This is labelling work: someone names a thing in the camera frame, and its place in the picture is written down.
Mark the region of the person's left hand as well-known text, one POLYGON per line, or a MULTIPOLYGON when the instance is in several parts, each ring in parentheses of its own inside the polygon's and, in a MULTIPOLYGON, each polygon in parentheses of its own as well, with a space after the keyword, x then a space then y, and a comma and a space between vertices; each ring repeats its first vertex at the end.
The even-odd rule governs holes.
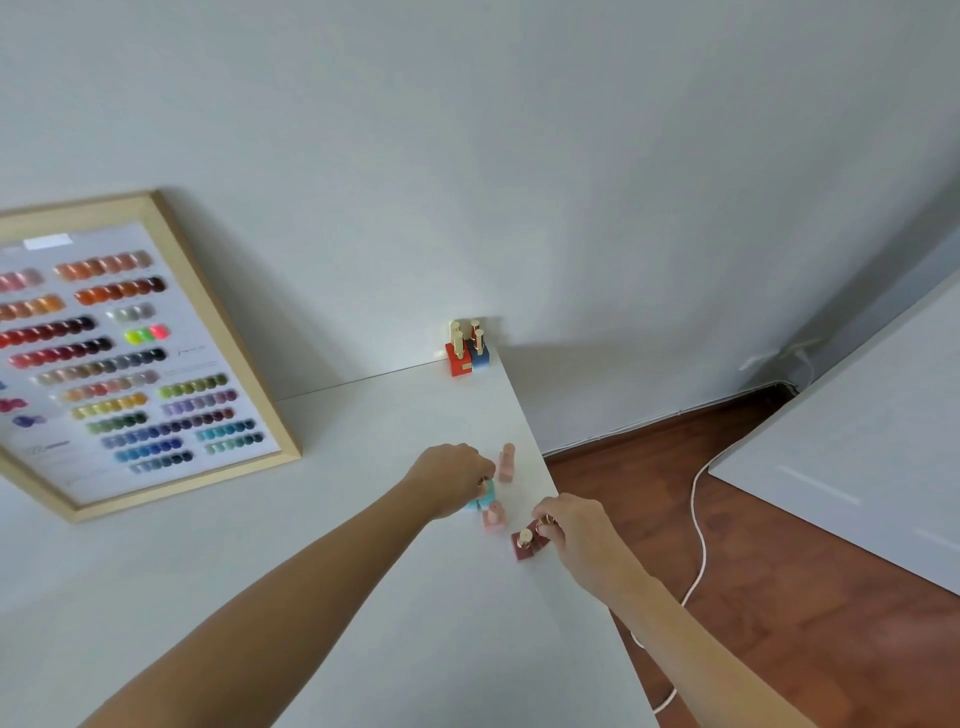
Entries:
POLYGON ((466 505, 459 503, 461 447, 471 445, 443 443, 428 447, 396 485, 402 500, 429 521, 448 517, 466 505))

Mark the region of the person's right hand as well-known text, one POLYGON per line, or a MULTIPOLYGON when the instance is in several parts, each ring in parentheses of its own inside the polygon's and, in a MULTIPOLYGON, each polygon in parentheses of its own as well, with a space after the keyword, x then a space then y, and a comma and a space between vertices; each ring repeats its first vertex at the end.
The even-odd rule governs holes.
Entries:
POLYGON ((534 506, 532 517, 544 514, 561 527, 561 544, 552 541, 560 562, 581 588, 607 607, 616 608, 649 581, 599 501, 568 492, 547 496, 534 506))

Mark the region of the person's right forearm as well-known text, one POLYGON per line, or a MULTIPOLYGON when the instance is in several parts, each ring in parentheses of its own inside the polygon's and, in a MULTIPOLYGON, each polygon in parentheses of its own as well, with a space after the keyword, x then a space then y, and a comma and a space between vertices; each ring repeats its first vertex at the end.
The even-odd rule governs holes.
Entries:
POLYGON ((631 578, 608 605, 638 637, 701 728, 816 728, 660 581, 646 574, 631 578))

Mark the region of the person's left forearm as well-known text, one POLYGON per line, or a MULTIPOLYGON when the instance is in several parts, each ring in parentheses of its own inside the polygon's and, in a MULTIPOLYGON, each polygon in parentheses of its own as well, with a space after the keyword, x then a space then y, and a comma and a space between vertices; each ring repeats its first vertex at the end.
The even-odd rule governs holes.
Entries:
POLYGON ((78 728, 272 728, 427 524, 402 481, 211 614, 78 728))

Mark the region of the wood framed colour swatch chart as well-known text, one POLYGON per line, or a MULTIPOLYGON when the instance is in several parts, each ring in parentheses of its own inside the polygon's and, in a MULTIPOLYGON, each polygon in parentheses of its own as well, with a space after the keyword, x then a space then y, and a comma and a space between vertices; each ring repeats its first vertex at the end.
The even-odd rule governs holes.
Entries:
POLYGON ((78 523, 302 456, 161 192, 0 211, 0 482, 78 523))

